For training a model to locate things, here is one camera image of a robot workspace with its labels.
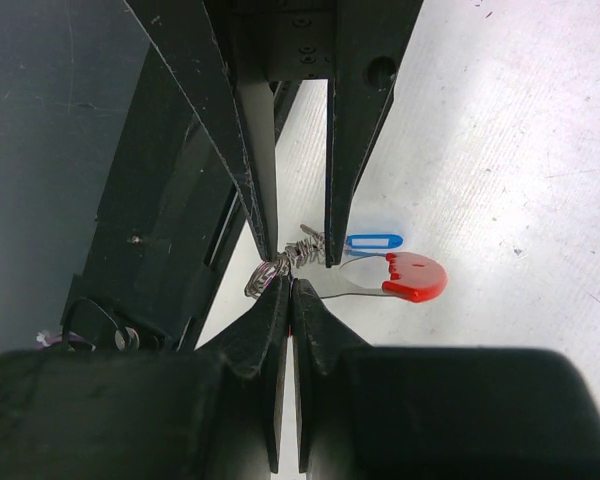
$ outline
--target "black cable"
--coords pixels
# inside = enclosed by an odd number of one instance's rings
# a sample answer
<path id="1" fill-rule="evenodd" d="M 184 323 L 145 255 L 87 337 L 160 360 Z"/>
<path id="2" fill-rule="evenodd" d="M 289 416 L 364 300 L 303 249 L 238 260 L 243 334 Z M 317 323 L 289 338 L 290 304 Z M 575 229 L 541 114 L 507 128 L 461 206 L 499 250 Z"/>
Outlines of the black cable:
<path id="1" fill-rule="evenodd" d="M 68 349 L 68 347 L 69 347 L 71 322 L 73 321 L 73 318 L 75 317 L 76 309 L 78 308 L 78 306 L 81 303 L 88 303 L 88 304 L 96 307 L 96 309 L 102 315 L 104 315 L 107 318 L 107 320 L 109 320 L 113 324 L 116 331 L 120 332 L 120 335 L 122 335 L 122 340 L 124 341 L 125 348 L 127 348 L 129 345 L 131 345 L 131 338 L 129 337 L 129 332 L 127 332 L 127 329 L 124 327 L 124 325 L 120 326 L 118 324 L 118 321 L 114 318 L 114 316 L 111 315 L 102 305 L 100 305 L 98 302 L 96 302 L 92 298 L 78 297 L 71 303 L 69 308 L 67 308 L 67 312 L 65 313 L 65 315 L 62 319 L 62 346 L 63 346 L 63 349 Z"/>

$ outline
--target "red plastic handle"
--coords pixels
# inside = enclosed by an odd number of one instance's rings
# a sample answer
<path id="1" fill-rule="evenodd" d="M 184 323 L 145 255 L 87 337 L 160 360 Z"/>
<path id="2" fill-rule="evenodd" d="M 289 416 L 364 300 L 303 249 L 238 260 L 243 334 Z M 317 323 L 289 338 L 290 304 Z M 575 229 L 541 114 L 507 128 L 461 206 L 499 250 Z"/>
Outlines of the red plastic handle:
<path id="1" fill-rule="evenodd" d="M 447 286 L 447 272 L 430 258 L 410 252 L 388 253 L 391 280 L 382 283 L 382 291 L 413 303 L 436 298 Z"/>

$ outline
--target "blue plastic object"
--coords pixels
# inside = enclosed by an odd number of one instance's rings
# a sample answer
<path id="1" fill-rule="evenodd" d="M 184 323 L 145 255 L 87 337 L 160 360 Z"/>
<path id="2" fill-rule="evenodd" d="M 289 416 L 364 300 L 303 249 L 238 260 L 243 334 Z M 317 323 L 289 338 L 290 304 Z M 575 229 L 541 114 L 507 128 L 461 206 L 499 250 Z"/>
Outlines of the blue plastic object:
<path id="1" fill-rule="evenodd" d="M 403 241 L 395 233 L 366 233 L 349 235 L 345 244 L 352 249 L 390 250 L 401 246 Z"/>

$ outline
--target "metal coil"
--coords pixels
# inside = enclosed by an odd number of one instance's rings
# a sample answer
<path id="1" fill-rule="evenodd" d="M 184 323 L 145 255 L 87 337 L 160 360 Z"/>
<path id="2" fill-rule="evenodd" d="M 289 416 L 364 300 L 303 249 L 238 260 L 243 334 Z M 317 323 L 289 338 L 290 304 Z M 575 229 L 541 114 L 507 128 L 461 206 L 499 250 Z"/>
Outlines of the metal coil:
<path id="1" fill-rule="evenodd" d="M 279 253 L 274 262 L 262 262 L 258 265 L 244 287 L 244 294 L 247 297 L 259 298 L 274 277 L 290 275 L 292 268 L 300 268 L 312 262 L 324 263 L 324 233 L 317 232 L 306 225 L 300 225 L 300 229 L 309 237 L 299 242 L 288 243 L 284 252 Z"/>

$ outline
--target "screw hole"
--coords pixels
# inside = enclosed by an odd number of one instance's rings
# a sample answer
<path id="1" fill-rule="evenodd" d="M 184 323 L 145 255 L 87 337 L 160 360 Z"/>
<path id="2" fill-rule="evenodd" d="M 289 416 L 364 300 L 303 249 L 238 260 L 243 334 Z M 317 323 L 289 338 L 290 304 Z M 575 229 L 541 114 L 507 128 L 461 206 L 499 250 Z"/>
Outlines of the screw hole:
<path id="1" fill-rule="evenodd" d="M 397 70 L 395 62 L 389 57 L 375 58 L 367 67 L 367 82 L 380 92 L 387 90 L 395 82 Z"/>
<path id="2" fill-rule="evenodd" d="M 296 17 L 293 19 L 293 26 L 296 28 L 307 28 L 311 26 L 311 20 L 307 17 Z"/>

